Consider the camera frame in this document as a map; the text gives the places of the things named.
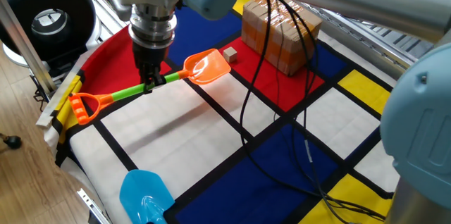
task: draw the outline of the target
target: brown cardboard box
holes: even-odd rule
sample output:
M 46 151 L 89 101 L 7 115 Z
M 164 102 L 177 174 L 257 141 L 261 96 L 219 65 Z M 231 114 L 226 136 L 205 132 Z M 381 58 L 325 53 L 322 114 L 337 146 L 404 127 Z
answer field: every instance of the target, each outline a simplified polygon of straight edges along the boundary
M 285 1 L 301 16 L 316 39 L 322 20 L 295 2 Z M 251 0 L 245 4 L 242 14 L 241 39 L 258 54 L 263 52 L 267 22 L 268 7 L 266 0 Z M 307 30 L 298 19 L 297 24 L 307 47 L 307 56 L 310 59 L 314 53 L 314 46 Z M 278 65 L 278 69 L 288 76 L 294 75 L 306 63 L 302 43 L 291 15 L 284 5 L 276 0 L 271 0 L 271 31 L 265 59 L 276 67 Z

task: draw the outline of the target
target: mondrian pattern mat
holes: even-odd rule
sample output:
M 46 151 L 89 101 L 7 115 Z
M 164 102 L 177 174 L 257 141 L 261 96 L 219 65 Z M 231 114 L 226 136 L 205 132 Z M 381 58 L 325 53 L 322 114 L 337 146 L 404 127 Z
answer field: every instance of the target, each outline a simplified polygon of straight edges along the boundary
M 69 157 L 80 165 L 113 223 L 130 223 L 118 195 L 123 178 L 136 168 L 159 174 L 174 197 L 165 212 L 168 223 L 340 223 L 319 198 L 270 180 L 243 151 L 238 121 L 259 56 L 241 41 L 240 7 L 235 9 L 218 21 L 188 8 L 177 11 L 175 42 L 162 68 L 175 72 L 189 55 L 231 46 L 238 58 L 221 79 L 201 87 L 170 83 L 108 107 L 86 126 L 76 123 L 65 99 L 52 114 L 57 163 Z M 106 94 L 138 84 L 131 45 L 126 29 L 110 38 L 82 65 L 67 93 Z M 312 176 L 304 145 L 309 135 L 323 190 L 385 215 L 399 179 L 379 133 L 392 87 L 326 43 L 319 41 L 317 49 L 319 66 L 306 97 L 306 68 L 276 77 L 264 61 L 245 111 L 245 139 L 269 174 L 315 192 L 293 162 L 296 154 Z M 379 223 L 336 210 L 349 222 Z

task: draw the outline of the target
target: blue shovel blade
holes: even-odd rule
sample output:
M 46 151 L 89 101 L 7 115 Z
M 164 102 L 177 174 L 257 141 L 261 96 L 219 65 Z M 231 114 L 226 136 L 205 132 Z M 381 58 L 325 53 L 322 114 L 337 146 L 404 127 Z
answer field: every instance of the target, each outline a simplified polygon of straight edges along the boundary
M 164 211 L 175 203 L 163 180 L 145 170 L 125 176 L 119 199 L 133 224 L 164 224 Z

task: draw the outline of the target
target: small wooden block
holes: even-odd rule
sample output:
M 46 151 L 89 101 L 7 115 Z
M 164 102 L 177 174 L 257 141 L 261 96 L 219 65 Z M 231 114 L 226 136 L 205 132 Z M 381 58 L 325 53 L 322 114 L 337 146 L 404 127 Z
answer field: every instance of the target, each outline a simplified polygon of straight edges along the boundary
M 233 63 L 237 60 L 238 53 L 234 48 L 228 47 L 224 50 L 223 57 L 227 62 Z

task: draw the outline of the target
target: caster wheel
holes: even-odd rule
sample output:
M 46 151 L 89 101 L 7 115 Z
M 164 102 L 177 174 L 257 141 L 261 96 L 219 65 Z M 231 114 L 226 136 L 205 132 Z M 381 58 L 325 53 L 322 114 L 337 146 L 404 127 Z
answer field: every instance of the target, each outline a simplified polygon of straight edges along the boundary
M 18 149 L 22 145 L 22 140 L 17 136 L 9 136 L 4 140 L 11 149 Z

